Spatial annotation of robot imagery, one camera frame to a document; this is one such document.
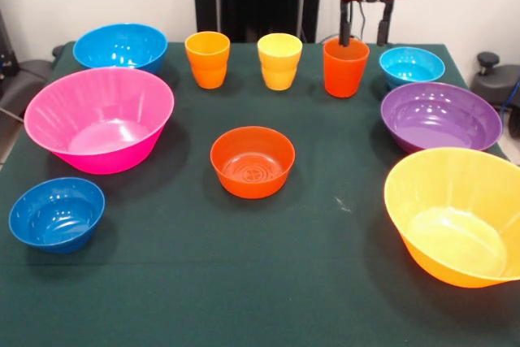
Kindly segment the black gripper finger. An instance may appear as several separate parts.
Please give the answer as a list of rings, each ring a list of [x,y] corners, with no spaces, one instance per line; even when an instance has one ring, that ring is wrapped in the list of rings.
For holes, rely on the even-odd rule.
[[[390,23],[392,18],[392,12],[394,7],[394,0],[385,0],[385,6],[383,9],[383,17],[379,22],[377,32],[377,45],[385,46],[388,43],[388,36],[390,30]]]
[[[341,46],[349,46],[352,27],[352,2],[341,0],[340,2],[340,33],[339,43]]]

